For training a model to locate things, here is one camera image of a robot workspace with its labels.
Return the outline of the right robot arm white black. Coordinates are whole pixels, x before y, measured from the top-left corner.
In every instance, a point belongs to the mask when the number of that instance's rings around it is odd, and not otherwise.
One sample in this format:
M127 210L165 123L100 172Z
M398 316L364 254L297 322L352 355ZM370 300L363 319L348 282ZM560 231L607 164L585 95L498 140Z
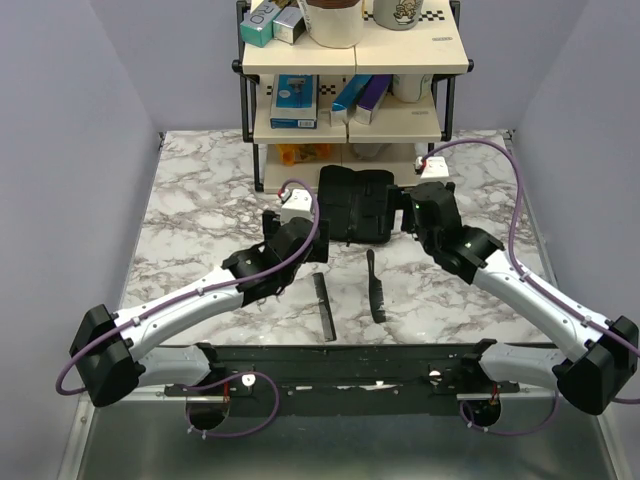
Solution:
M438 266L510 306L553 343L540 349L490 340L461 365L462 384L474 392L494 382L539 386L584 413L603 413L637 371L638 326L580 305L510 257L497 238L464 225L454 191L452 182L391 187L388 201L403 213L402 231Z

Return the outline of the straight black barber comb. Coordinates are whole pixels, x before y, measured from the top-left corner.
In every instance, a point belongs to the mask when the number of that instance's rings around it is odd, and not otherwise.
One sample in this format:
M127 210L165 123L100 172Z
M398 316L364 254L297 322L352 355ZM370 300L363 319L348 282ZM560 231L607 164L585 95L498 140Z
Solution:
M333 321L329 295L326 287L324 275L322 273L314 273L312 275L314 288L318 300L318 308L320 321L325 342L333 342L337 340L337 334Z

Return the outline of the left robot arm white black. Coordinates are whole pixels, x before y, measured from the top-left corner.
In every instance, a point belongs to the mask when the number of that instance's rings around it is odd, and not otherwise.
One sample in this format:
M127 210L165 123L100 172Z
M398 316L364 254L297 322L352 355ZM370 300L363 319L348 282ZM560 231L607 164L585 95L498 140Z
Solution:
M70 355L92 403L112 405L134 389L151 385L190 385L214 393L220 368L203 344L167 347L165 341L222 313L280 295L300 266L325 263L329 223L263 215L263 242L239 250L203 278L154 301L111 312L103 304L83 316Z

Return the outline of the black zip tool case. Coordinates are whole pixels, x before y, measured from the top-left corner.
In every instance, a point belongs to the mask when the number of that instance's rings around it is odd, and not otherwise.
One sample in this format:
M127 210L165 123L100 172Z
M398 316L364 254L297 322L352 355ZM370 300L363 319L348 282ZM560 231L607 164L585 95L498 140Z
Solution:
M354 171L328 165L320 170L318 201L330 239L380 245L391 238L395 210L389 203L394 175L386 170Z

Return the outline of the curved black handle comb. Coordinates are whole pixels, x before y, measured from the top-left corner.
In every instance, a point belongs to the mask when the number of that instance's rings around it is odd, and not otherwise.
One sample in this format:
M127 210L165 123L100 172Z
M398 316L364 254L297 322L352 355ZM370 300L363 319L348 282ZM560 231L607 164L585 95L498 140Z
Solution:
M386 313L384 310L384 293L380 279L375 275L375 252L368 249L366 252L368 266L368 295L371 315L376 324L386 322Z

